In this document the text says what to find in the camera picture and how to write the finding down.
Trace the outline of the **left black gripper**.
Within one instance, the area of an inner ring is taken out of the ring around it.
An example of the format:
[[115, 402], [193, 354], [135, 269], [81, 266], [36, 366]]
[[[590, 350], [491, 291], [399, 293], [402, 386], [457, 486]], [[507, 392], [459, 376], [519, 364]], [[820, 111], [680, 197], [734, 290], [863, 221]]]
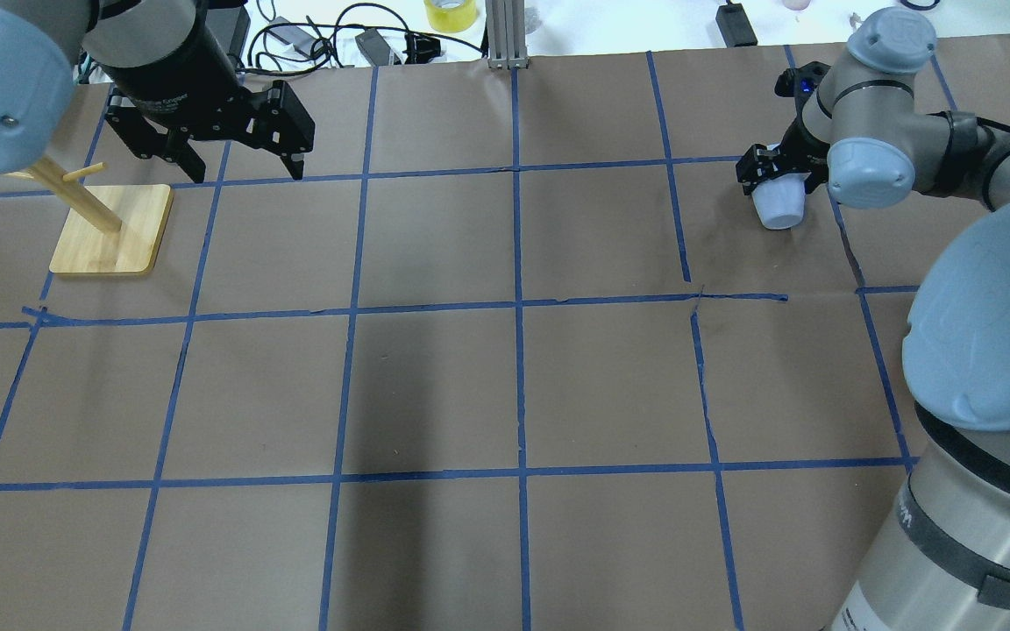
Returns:
[[132, 155], [160, 157], [204, 183], [207, 165], [191, 141], [233, 140], [277, 155], [293, 181], [303, 180], [316, 123], [300, 97], [282, 79], [260, 92], [246, 88], [204, 25], [143, 67], [104, 71], [116, 89], [105, 120]]

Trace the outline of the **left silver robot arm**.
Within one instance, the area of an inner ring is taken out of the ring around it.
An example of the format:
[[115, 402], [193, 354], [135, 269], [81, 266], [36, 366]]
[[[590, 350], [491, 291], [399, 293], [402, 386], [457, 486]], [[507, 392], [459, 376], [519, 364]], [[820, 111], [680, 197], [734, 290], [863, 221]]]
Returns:
[[108, 124], [133, 155], [207, 167], [192, 141], [239, 141], [304, 175], [316, 124], [293, 89], [252, 92], [217, 43], [210, 11], [237, 1], [0, 1], [0, 174], [44, 154], [87, 52], [115, 83]]

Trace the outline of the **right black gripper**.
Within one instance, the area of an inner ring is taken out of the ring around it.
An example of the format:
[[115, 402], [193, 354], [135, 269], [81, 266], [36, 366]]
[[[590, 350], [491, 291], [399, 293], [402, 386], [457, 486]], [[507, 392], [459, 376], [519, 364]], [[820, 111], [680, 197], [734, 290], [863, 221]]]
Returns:
[[762, 184], [789, 174], [803, 176], [803, 192], [811, 195], [819, 185], [829, 183], [830, 143], [818, 139], [798, 120], [786, 128], [775, 147], [750, 145], [735, 164], [736, 180], [743, 195], [753, 195]]

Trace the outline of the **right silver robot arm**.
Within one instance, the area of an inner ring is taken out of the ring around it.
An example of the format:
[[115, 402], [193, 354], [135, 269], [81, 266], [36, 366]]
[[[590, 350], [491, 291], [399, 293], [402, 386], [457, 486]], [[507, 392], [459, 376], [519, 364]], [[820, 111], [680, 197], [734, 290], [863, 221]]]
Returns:
[[915, 292], [902, 366], [928, 446], [829, 630], [1010, 630], [1010, 125], [915, 112], [936, 45], [920, 12], [875, 11], [835, 64], [779, 76], [796, 117], [735, 168], [770, 230], [800, 223], [818, 185], [858, 209], [915, 191], [987, 210]]

